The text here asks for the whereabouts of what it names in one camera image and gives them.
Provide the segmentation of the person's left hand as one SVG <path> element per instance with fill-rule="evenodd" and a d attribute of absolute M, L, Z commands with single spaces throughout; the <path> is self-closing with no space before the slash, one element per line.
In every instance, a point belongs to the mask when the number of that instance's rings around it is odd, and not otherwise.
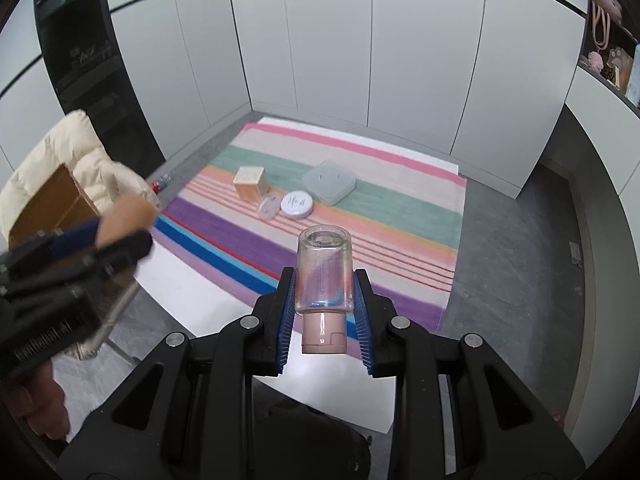
<path fill-rule="evenodd" d="M 9 413 L 24 419 L 38 437 L 65 440 L 70 433 L 65 393 L 54 379 L 50 361 L 42 363 L 26 378 L 3 387 L 1 399 Z"/>

